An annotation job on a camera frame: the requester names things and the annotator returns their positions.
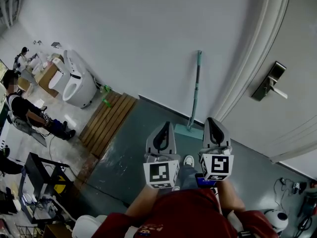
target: wooden slatted mat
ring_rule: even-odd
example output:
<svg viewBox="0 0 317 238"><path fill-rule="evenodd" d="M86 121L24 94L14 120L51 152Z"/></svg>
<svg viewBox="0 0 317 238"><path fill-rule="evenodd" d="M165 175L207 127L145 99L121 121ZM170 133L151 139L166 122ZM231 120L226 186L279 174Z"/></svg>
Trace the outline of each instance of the wooden slatted mat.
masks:
<svg viewBox="0 0 317 238"><path fill-rule="evenodd" d="M125 93L120 95L110 92L106 98L111 108L101 103L79 136L90 153L97 158L102 157L102 153L136 102L135 98Z"/></svg>

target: white helmet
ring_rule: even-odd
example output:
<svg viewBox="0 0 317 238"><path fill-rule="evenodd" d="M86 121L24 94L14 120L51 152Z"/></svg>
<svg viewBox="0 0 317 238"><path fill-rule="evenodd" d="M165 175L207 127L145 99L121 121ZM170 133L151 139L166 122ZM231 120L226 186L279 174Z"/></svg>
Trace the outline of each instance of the white helmet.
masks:
<svg viewBox="0 0 317 238"><path fill-rule="evenodd" d="M285 213L276 210L268 210L264 213L276 233L283 231L288 225L288 217Z"/></svg>

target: red shirt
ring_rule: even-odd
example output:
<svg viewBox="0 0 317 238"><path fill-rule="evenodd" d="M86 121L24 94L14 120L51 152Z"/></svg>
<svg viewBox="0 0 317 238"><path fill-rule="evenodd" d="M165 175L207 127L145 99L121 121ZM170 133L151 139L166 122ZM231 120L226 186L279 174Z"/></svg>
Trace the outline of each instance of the red shirt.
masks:
<svg viewBox="0 0 317 238"><path fill-rule="evenodd" d="M245 231L262 238L278 238L259 211L235 212ZM130 226L140 228L135 238L219 237L237 238L238 234L219 212L211 189L191 189L169 193L158 199L145 221L121 213L111 213L93 238L124 238Z"/></svg>

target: white toilet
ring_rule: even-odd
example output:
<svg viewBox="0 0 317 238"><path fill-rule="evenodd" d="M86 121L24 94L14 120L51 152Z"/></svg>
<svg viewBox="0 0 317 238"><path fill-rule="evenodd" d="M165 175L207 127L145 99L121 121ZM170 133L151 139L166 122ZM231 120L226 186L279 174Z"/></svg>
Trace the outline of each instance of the white toilet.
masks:
<svg viewBox="0 0 317 238"><path fill-rule="evenodd" d="M72 237L91 238L106 218L106 215L99 215L96 218L90 215L80 216L75 223ZM137 230L136 227L130 227L124 237L133 238Z"/></svg>
<svg viewBox="0 0 317 238"><path fill-rule="evenodd" d="M70 72L66 68L65 64L61 61L61 59L54 58L53 63L55 63L56 67L60 71L57 71L53 78L50 80L49 88L54 89L55 91L63 95L66 85L70 80Z"/></svg>
<svg viewBox="0 0 317 238"><path fill-rule="evenodd" d="M87 107L97 91L87 65L74 50L64 51L64 62L71 75L63 92L63 100L80 108Z"/></svg>

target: door handle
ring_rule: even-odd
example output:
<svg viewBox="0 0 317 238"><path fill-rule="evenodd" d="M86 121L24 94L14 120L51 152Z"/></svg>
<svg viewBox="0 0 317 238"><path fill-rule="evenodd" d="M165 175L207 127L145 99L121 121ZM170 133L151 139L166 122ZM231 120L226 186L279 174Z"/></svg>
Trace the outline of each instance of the door handle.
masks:
<svg viewBox="0 0 317 238"><path fill-rule="evenodd" d="M280 79L281 75L284 73L285 70L286 70L286 67L276 61L272 69L268 73L268 75L265 77L265 79L261 83L261 85L257 88L257 90L252 95L252 98L257 101L261 101L267 95L267 93L270 90L272 90L273 92L287 99L288 98L287 94L277 89L274 86L277 83L277 81Z"/></svg>

